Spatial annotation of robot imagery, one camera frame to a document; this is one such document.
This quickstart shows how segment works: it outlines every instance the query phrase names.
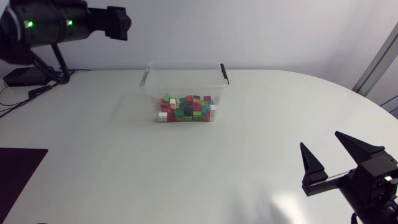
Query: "toy block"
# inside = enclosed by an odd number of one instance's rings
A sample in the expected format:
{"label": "toy block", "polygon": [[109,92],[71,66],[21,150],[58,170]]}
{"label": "toy block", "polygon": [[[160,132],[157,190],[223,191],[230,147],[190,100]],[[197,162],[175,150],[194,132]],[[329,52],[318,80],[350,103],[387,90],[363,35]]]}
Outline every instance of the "toy block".
{"label": "toy block", "polygon": [[184,117],[184,109],[183,108],[176,108],[175,109],[175,117],[176,118]]}
{"label": "toy block", "polygon": [[216,105],[210,105],[210,116],[214,116],[216,114],[216,110]]}
{"label": "toy block", "polygon": [[202,110],[202,111],[201,111],[201,117],[204,118],[204,117],[207,117],[207,116],[210,116],[209,111],[207,111],[207,110],[205,110],[205,111]]}
{"label": "toy block", "polygon": [[170,101],[170,95],[168,93],[166,93],[166,95],[164,95],[163,101],[164,102],[169,102]]}
{"label": "toy block", "polygon": [[160,104],[160,107],[161,108],[169,108],[170,107],[170,103],[163,102],[163,103]]}
{"label": "toy block", "polygon": [[202,121],[210,121],[210,116],[205,116],[201,118]]}
{"label": "toy block", "polygon": [[184,107],[184,115],[185,116],[192,116],[192,107],[191,106],[186,106]]}
{"label": "toy block", "polygon": [[168,116],[167,121],[168,122],[176,122],[177,120],[176,120],[175,116],[174,117]]}
{"label": "toy block", "polygon": [[185,121],[192,121],[192,116],[185,116],[185,117],[184,117],[184,120],[185,120]]}
{"label": "toy block", "polygon": [[201,108],[201,100],[193,99],[193,110],[200,111],[200,108]]}
{"label": "toy block", "polygon": [[202,105],[201,106],[201,110],[209,110],[209,109],[210,109],[209,105]]}
{"label": "toy block", "polygon": [[174,98],[170,98],[170,106],[176,106],[177,105],[177,101]]}
{"label": "toy block", "polygon": [[167,122],[167,113],[166,112],[159,112],[157,116],[158,122]]}
{"label": "toy block", "polygon": [[175,118],[175,112],[171,112],[171,111],[168,112],[168,113],[167,113],[167,117],[168,117],[168,118]]}
{"label": "toy block", "polygon": [[200,111],[194,111],[193,112],[193,116],[192,116],[192,120],[193,121],[200,121],[201,118],[201,112]]}

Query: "red cube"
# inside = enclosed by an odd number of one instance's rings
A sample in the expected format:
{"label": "red cube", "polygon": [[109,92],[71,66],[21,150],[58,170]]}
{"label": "red cube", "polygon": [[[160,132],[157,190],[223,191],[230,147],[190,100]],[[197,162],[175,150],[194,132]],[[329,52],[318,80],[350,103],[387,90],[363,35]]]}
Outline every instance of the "red cube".
{"label": "red cube", "polygon": [[167,115],[167,121],[168,122],[176,122],[177,120],[175,119],[175,116],[171,117],[171,116]]}
{"label": "red cube", "polygon": [[167,113],[167,117],[168,117],[168,118],[175,118],[175,112],[174,112],[174,111],[173,111],[173,112],[169,111],[169,112]]}
{"label": "red cube", "polygon": [[170,103],[163,102],[163,103],[160,104],[160,107],[161,108],[168,108],[168,107],[170,107]]}

